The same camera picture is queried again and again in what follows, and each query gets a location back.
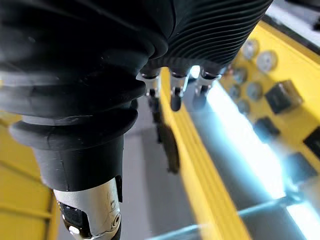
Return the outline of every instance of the yellow panel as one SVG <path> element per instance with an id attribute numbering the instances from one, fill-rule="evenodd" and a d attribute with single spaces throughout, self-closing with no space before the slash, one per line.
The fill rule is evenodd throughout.
<path id="1" fill-rule="evenodd" d="M 0 189 L 0 205 L 3 203 L 18 208 L 50 211 L 51 191 L 39 181 L 0 167 Z"/>
<path id="2" fill-rule="evenodd" d="M 0 239 L 56 240 L 60 216 L 54 195 L 41 183 L 31 148 L 8 131 L 20 119 L 0 112 Z"/>
<path id="3" fill-rule="evenodd" d="M 41 218 L 0 211 L 0 239 L 44 240 L 47 223 Z"/>
<path id="4" fill-rule="evenodd" d="M 10 166 L 40 181 L 39 168 L 32 149 L 16 142 L 8 129 L 1 125 L 0 164 Z"/>
<path id="5" fill-rule="evenodd" d="M 170 73 L 161 73 L 161 106 L 171 127 L 180 158 L 180 174 L 204 240 L 249 240 L 249 233 L 213 165 L 190 116 L 182 105 L 170 107 Z"/>
<path id="6" fill-rule="evenodd" d="M 248 61 L 241 53 L 232 64 L 234 68 L 247 69 L 247 81 L 240 86 L 240 99 L 249 101 L 248 119 L 255 123 L 258 118 L 268 116 L 281 132 L 270 144 L 273 150 L 281 158 L 300 152 L 320 173 L 319 159 L 303 143 L 320 126 L 320 56 L 264 22 L 259 23 L 249 39 L 258 41 L 259 53 L 274 51 L 277 64 L 274 70 L 264 74 L 256 67 L 257 57 Z M 265 94 L 277 82 L 285 80 L 291 80 L 303 98 L 303 104 L 291 111 L 275 115 L 264 97 L 253 101 L 246 94 L 247 86 L 252 82 L 259 82 Z M 220 82 L 227 92 L 236 83 L 231 75 L 223 77 Z"/>

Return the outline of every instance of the metal fitting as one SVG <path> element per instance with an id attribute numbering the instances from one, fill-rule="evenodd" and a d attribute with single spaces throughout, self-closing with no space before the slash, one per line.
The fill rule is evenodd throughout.
<path id="1" fill-rule="evenodd" d="M 215 75 L 211 74 L 204 69 L 200 71 L 200 74 L 196 80 L 195 84 L 195 95 L 200 96 L 204 95 L 207 96 L 209 90 L 212 88 L 214 81 L 220 80 L 222 77 L 221 74 Z"/>
<path id="2" fill-rule="evenodd" d="M 159 73 L 157 73 L 157 75 L 154 76 L 149 76 L 145 73 L 139 72 L 136 76 L 136 79 L 145 83 L 145 95 L 147 97 L 160 97 L 161 77 Z"/>

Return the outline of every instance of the yellow metal frame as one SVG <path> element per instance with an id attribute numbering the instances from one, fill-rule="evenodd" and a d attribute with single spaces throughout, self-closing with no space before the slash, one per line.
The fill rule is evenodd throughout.
<path id="1" fill-rule="evenodd" d="M 249 240 L 250 235 L 237 214 L 224 183 L 185 108 L 170 107 L 170 74 L 161 73 L 161 106 L 165 123 L 175 136 L 180 174 L 204 240 Z"/>
<path id="2" fill-rule="evenodd" d="M 0 236 L 5 240 L 56 240 L 59 208 L 41 182 L 31 148 L 12 139 L 8 126 L 20 116 L 0 112 Z"/>

